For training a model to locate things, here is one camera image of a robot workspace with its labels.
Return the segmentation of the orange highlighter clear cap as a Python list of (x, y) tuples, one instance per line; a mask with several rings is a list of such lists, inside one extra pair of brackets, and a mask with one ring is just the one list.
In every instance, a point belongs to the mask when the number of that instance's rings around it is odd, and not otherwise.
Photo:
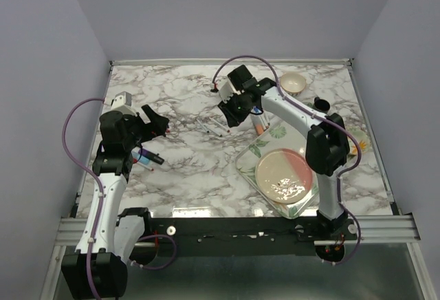
[(262, 124), (260, 118), (258, 116), (252, 116), (252, 122), (254, 124), (254, 128), (256, 130), (256, 133), (260, 136), (264, 133), (265, 127)]

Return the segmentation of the black capped white marker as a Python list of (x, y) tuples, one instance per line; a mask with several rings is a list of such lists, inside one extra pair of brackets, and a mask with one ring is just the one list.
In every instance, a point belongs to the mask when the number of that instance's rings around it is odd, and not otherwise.
[(206, 126), (207, 126), (207, 128), (209, 128), (210, 132), (212, 132), (216, 136), (218, 136), (218, 137), (223, 136), (223, 133), (221, 132), (221, 130), (213, 123), (209, 122)]

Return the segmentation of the white pen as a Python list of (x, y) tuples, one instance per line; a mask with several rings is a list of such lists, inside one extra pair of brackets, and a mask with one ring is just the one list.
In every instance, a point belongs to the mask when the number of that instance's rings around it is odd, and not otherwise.
[(196, 118), (196, 122), (202, 128), (203, 131), (205, 131), (206, 133), (210, 133), (209, 128), (207, 128), (207, 126), (205, 126), (205, 124), (203, 124), (202, 121)]

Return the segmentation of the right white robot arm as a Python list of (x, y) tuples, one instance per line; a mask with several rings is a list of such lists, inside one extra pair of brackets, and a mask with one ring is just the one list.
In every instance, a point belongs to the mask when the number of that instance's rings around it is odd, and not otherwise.
[(316, 111), (286, 93), (278, 78), (256, 80), (241, 65), (220, 86), (219, 109), (229, 127), (240, 125), (254, 107), (268, 111), (296, 129), (306, 139), (305, 159), (317, 175), (320, 203), (316, 230), (324, 239), (340, 233), (348, 219), (342, 206), (340, 176), (349, 154), (348, 132), (338, 114)]

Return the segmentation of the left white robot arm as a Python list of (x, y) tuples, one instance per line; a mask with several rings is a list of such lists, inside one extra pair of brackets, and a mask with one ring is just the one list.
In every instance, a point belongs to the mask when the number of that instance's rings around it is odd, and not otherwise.
[(136, 112), (112, 108), (100, 116), (102, 140), (91, 168), (93, 198), (85, 229), (75, 251), (63, 257), (61, 270), (74, 299), (122, 297), (127, 288), (129, 257), (137, 242), (157, 242), (147, 208), (118, 211), (133, 166), (132, 150), (164, 136), (169, 120), (148, 105)]

